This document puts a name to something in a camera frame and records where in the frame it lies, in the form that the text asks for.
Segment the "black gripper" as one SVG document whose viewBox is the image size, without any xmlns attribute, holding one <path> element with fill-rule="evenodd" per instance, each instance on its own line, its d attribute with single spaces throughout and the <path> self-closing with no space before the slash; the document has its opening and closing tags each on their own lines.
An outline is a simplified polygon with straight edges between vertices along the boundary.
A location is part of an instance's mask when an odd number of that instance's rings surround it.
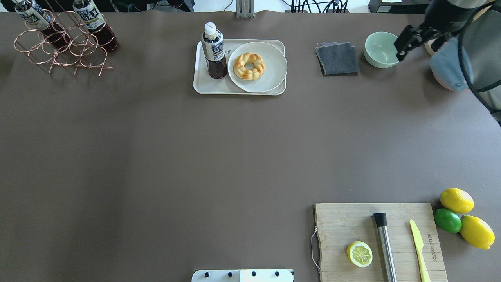
<svg viewBox="0 0 501 282">
<path fill-rule="evenodd" d="M 396 58 L 402 62 L 411 50 L 424 42 L 460 30 L 475 10 L 475 0 L 432 0 L 421 26 L 407 25 L 395 40 Z"/>
</svg>

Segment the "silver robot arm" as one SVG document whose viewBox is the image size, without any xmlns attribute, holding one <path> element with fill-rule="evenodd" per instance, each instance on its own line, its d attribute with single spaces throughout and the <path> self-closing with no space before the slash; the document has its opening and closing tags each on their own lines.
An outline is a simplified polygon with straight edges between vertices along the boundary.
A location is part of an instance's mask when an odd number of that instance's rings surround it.
<svg viewBox="0 0 501 282">
<path fill-rule="evenodd" d="M 417 27 L 394 42 L 399 61 L 430 44 L 435 79 L 452 91 L 471 93 L 500 122 L 500 1 L 433 0 Z"/>
</svg>

